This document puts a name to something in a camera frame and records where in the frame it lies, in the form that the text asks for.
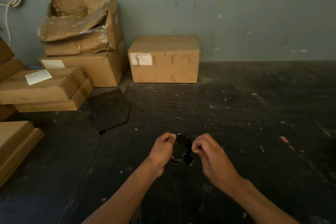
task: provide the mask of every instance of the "forearm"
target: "forearm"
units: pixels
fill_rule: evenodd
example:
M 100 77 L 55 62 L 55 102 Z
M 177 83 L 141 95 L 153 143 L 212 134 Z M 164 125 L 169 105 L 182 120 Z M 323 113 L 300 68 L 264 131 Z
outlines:
M 243 179 L 241 184 L 227 194 L 241 205 L 258 224 L 298 224 L 296 220 L 261 194 L 248 180 Z
M 129 223 L 146 192 L 156 179 L 157 168 L 146 159 L 83 224 Z

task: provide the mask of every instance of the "blue-gray wall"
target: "blue-gray wall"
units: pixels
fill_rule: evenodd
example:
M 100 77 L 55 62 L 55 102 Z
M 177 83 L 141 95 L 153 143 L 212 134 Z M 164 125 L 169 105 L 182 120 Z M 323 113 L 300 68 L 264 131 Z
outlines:
M 125 42 L 139 34 L 197 34 L 203 61 L 335 59 L 336 0 L 118 0 Z M 12 49 L 43 55 L 37 29 L 48 0 L 11 9 Z M 3 25 L 4 9 L 0 7 Z M 0 35 L 7 39 L 6 31 Z

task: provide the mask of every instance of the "white cable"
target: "white cable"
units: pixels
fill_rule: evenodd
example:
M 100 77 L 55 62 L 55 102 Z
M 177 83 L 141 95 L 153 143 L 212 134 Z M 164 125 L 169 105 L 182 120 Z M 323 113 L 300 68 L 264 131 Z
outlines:
M 5 24 L 6 24 L 6 29 L 7 29 L 7 34 L 8 34 L 8 40 L 9 40 L 9 46 L 11 45 L 12 38 L 11 38 L 11 32 L 9 31 L 9 26 L 8 26 L 8 10 L 10 7 L 18 7 L 21 5 L 23 0 L 11 0 L 7 4 L 0 3 L 0 5 L 5 6 Z

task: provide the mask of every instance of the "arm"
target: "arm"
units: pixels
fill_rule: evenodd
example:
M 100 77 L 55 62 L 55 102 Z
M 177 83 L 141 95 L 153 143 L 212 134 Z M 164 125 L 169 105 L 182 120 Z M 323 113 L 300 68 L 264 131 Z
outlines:
M 241 205 L 256 223 L 298 224 L 237 173 L 224 150 L 209 134 L 197 137 L 191 149 L 200 156 L 210 182 Z
M 164 165 L 173 153 L 175 139 L 176 136 L 168 132 L 160 136 L 155 141 L 148 158 L 83 224 L 129 223 L 149 187 L 163 174 Z

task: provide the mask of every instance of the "dark stained floor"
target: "dark stained floor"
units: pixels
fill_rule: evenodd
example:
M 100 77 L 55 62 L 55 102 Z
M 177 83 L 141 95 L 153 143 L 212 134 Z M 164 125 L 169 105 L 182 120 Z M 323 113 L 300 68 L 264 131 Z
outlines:
M 335 86 L 336 62 L 203 62 L 196 84 L 130 82 L 129 121 L 104 135 L 86 121 L 87 103 L 17 114 L 11 120 L 33 120 L 46 136 L 0 188 L 0 223 L 81 223 L 166 131 L 209 133 L 281 209 L 301 223 L 336 223 Z M 193 157 L 192 167 L 166 165 L 141 223 L 253 223 Z

